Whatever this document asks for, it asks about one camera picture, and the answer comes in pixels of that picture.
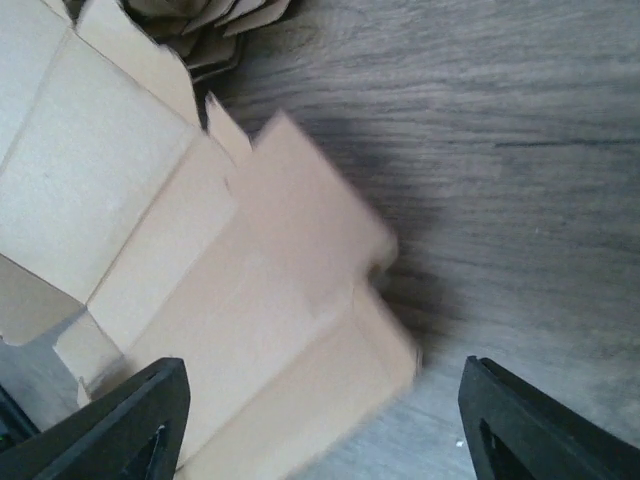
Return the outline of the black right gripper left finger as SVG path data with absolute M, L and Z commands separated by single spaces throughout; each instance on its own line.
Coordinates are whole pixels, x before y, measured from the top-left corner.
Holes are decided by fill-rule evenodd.
M 172 479 L 190 406 L 186 366 L 161 358 L 1 454 L 3 479 Z

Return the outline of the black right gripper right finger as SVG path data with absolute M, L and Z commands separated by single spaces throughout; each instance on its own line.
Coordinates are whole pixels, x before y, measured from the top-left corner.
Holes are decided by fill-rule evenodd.
M 639 449 L 489 358 L 469 356 L 458 405 L 478 479 L 637 479 Z

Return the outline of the brown cardboard box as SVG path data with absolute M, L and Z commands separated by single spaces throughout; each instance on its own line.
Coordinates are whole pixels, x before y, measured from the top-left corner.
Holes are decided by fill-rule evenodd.
M 64 320 L 90 404 L 161 357 L 191 402 L 181 479 L 281 479 L 408 389 L 368 281 L 393 233 L 285 114 L 250 141 L 113 1 L 1 5 L 1 337 Z

